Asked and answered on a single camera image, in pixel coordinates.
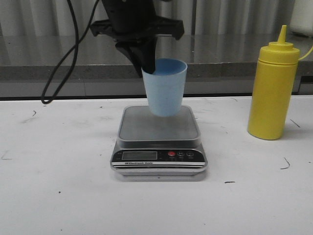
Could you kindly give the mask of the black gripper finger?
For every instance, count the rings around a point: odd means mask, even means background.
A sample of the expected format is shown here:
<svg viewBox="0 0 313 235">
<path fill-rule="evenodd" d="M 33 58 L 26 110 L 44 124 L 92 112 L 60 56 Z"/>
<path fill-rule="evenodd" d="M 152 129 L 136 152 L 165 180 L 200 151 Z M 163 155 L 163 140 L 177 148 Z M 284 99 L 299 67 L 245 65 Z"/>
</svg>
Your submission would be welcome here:
<svg viewBox="0 0 313 235">
<path fill-rule="evenodd" d="M 141 68 L 149 74 L 156 69 L 156 37 L 146 39 L 141 45 Z"/>
<path fill-rule="evenodd" d="M 131 49 L 129 42 L 117 42 L 115 48 L 121 52 L 132 63 L 139 78 L 142 78 L 141 63 L 135 52 Z"/>
</svg>

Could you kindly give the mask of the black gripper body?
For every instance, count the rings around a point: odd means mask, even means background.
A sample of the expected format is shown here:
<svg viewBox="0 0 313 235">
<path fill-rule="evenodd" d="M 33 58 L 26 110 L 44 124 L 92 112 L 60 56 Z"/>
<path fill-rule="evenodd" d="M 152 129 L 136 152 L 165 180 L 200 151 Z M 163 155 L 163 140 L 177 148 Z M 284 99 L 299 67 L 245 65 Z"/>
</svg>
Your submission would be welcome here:
<svg viewBox="0 0 313 235">
<path fill-rule="evenodd" d="M 102 4 L 108 19 L 90 25 L 94 36 L 132 42 L 160 36 L 179 40 L 184 34 L 183 21 L 158 16 L 152 0 L 104 0 Z"/>
</svg>

